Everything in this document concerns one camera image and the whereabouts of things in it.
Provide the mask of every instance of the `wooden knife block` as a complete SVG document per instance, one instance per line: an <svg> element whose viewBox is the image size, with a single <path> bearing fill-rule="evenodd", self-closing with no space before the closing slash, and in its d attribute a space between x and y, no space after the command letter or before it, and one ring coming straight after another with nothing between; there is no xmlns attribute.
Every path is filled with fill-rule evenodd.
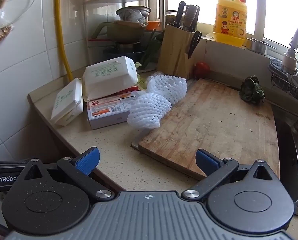
<svg viewBox="0 0 298 240"><path fill-rule="evenodd" d="M193 34L172 25L166 26L157 71L186 80L193 77L193 58L188 58Z"/></svg>

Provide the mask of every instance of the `screw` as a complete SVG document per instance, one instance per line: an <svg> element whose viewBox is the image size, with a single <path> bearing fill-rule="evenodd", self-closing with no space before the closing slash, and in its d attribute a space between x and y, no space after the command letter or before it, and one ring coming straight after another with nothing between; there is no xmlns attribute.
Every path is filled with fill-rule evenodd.
<svg viewBox="0 0 298 240"><path fill-rule="evenodd" d="M112 192L110 190L102 189L96 192L96 196L100 198L108 198L108 197L111 197L111 195L112 195Z"/></svg>
<svg viewBox="0 0 298 240"><path fill-rule="evenodd" d="M194 189L188 189L184 192L184 195L188 198L195 198L195 197L199 197L200 193Z"/></svg>

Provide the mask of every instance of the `yellow detergent bottle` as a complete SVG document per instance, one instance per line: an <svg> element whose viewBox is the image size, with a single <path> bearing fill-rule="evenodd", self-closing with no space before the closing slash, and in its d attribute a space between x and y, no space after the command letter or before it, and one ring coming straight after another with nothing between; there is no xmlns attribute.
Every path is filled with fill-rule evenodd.
<svg viewBox="0 0 298 240"><path fill-rule="evenodd" d="M245 41L247 6L245 0L218 0L213 26L214 40L242 46Z"/></svg>

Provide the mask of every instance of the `gray ribbed plate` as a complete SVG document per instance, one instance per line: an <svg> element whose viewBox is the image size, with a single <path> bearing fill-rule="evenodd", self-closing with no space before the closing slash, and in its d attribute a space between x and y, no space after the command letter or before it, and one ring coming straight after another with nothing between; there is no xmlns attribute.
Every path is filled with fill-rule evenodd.
<svg viewBox="0 0 298 240"><path fill-rule="evenodd" d="M219 227L202 205L176 192L121 192L109 202L97 203L76 227L54 236L25 236L13 232L7 240L242 240L259 237L233 234ZM263 240L287 240L280 231Z"/></svg>

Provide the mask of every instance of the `box with barcode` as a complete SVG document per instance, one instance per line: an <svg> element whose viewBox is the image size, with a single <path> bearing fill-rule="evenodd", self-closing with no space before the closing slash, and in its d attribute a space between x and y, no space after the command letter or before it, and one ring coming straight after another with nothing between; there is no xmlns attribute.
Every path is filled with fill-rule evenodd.
<svg viewBox="0 0 298 240"><path fill-rule="evenodd" d="M91 128L98 129L127 121L131 101L144 93L145 91L133 91L89 101L87 112Z"/></svg>

